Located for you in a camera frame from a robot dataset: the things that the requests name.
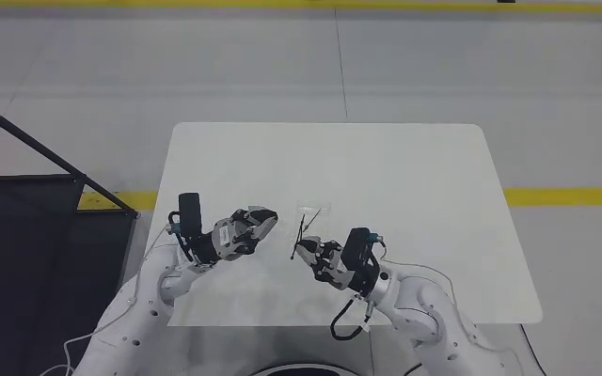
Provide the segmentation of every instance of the yellow tape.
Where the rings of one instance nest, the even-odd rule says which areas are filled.
[[[454,3],[402,0],[0,0],[0,7],[66,8],[339,8],[415,11],[480,11],[535,13],[600,13],[587,3]]]
[[[157,202],[157,192],[155,191],[115,192],[114,194],[121,201],[140,212],[154,210],[154,205]],[[77,209],[83,211],[119,209],[119,206],[99,193],[84,192],[79,200]]]
[[[509,206],[597,206],[602,205],[602,188],[509,188],[504,190]],[[116,192],[115,195],[137,211],[152,211],[157,192]],[[118,209],[119,207],[96,192],[85,192],[79,201],[80,210]]]
[[[504,194],[509,206],[602,205],[602,188],[510,188]]]

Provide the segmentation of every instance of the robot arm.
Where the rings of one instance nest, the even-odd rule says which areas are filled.
[[[173,221],[176,214],[179,223]],[[167,229],[172,236],[158,244],[157,237],[138,274],[104,311],[75,376],[137,375],[169,322],[175,298],[187,293],[219,260],[254,253],[277,222],[274,211],[249,207],[202,234],[197,194],[181,195],[180,211],[169,217],[162,233]]]
[[[504,376],[505,369],[483,333],[456,307],[435,282],[379,265],[372,253],[383,238],[367,228],[354,228],[345,246],[307,237],[295,251],[315,279],[339,290],[356,291],[384,313],[393,327],[410,336],[414,350],[432,376]],[[334,322],[331,325],[334,336]]]

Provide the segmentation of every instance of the white tabletop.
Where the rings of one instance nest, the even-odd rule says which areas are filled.
[[[466,124],[182,123],[172,134],[150,235],[199,192],[204,231],[261,205],[279,221],[252,256],[220,262],[176,302],[170,325],[328,325],[351,295],[290,260],[297,205],[330,205],[321,230],[385,237],[388,259],[446,273],[477,323],[537,322],[542,310],[483,132]],[[444,279],[417,268],[446,290]],[[356,305],[341,324],[357,324]],[[388,323],[377,315],[372,324]]]

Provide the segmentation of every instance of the concrete floor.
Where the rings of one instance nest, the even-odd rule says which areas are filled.
[[[568,16],[5,10],[0,113],[112,191],[158,189],[173,126],[220,120],[475,123],[505,188],[602,186],[601,37],[598,20]],[[52,172],[0,136],[0,174]],[[598,375],[602,208],[512,216],[544,309],[527,328],[534,349],[550,375]],[[516,326],[484,330],[539,374]],[[398,342],[388,328],[345,345],[325,328],[177,329],[149,374],[243,375],[300,357],[399,375],[416,360]]]

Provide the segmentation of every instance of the black frame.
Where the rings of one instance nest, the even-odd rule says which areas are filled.
[[[41,155],[43,155],[44,157],[46,157],[47,159],[52,161],[55,165],[58,165],[65,171],[69,172],[75,180],[82,181],[84,183],[84,185],[89,186],[90,188],[92,188],[93,190],[98,192],[99,194],[101,194],[104,197],[106,197],[107,199],[109,199],[115,205],[122,208],[126,212],[127,215],[132,215],[134,218],[137,218],[139,216],[138,211],[136,211],[134,208],[132,208],[125,202],[121,201],[117,196],[113,195],[112,193],[110,193],[109,191],[104,189],[99,183],[94,181],[91,177],[89,177],[88,175],[84,174],[82,171],[75,168],[72,164],[65,161],[61,157],[59,157],[52,150],[50,150],[50,149],[46,148],[44,145],[42,145],[40,141],[36,140],[34,137],[30,136],[25,131],[23,131],[21,128],[17,127],[15,124],[11,123],[5,117],[2,117],[2,116],[0,116],[0,128],[3,128],[8,133],[12,134],[15,138],[19,139],[21,142],[26,144],[28,147],[32,148],[33,150],[37,151],[38,153],[40,153]]]

